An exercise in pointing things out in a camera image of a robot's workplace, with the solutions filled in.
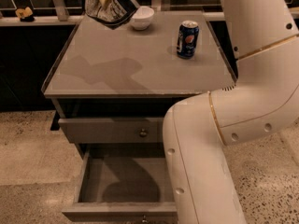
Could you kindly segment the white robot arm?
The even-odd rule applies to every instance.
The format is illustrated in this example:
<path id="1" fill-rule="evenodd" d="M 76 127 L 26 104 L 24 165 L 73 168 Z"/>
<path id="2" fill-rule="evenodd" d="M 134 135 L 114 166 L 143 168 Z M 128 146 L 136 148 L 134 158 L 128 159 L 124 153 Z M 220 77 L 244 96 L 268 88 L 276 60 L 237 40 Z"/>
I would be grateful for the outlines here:
<path id="1" fill-rule="evenodd" d="M 179 224 L 246 224 L 223 147 L 293 123 L 299 34 L 285 0 L 221 0 L 238 81 L 173 105 L 163 139 Z"/>

